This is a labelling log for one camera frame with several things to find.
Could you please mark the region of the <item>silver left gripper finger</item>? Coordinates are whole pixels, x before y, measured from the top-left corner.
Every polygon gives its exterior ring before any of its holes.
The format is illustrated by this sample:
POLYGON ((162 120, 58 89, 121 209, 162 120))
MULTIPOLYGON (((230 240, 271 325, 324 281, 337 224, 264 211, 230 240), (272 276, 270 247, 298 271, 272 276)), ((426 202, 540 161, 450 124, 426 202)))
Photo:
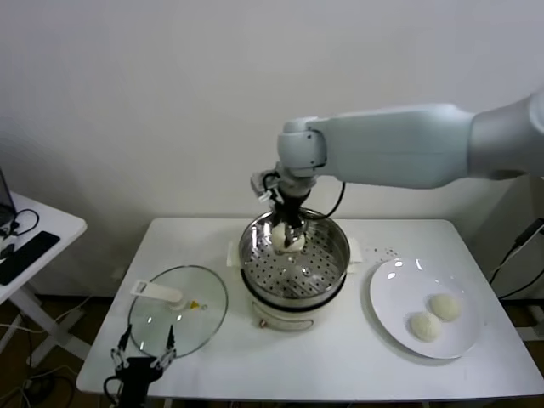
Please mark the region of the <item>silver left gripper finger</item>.
POLYGON ((128 368, 128 359, 125 355, 126 347, 128 345, 128 340, 131 337, 132 325, 128 324, 126 331, 121 335, 118 344, 115 348, 110 351, 110 357, 114 363, 114 369, 120 371, 122 369, 128 368))
POLYGON ((154 369, 167 369, 176 357, 177 357, 177 351, 175 348, 175 336, 173 333, 173 325, 170 325, 169 332, 167 335, 166 350, 160 357, 156 358, 156 360, 152 363, 152 367, 154 369))

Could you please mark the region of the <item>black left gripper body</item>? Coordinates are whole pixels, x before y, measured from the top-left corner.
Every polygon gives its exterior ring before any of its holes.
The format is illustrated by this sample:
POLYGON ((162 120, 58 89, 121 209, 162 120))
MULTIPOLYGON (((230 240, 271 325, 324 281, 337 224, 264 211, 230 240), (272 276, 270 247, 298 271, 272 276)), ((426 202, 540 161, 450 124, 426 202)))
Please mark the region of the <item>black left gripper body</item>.
POLYGON ((122 384, 118 407, 145 407, 148 390, 162 377, 164 369, 155 358, 128 358, 127 367, 116 370, 116 379, 122 384))

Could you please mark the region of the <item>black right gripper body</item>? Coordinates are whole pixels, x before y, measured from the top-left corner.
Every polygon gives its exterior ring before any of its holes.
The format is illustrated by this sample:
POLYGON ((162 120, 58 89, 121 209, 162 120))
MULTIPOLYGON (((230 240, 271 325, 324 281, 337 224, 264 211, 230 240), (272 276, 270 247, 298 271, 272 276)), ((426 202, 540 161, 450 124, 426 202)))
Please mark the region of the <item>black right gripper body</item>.
POLYGON ((301 221, 301 207, 309 194, 300 196, 276 194, 274 197, 274 221, 301 221))

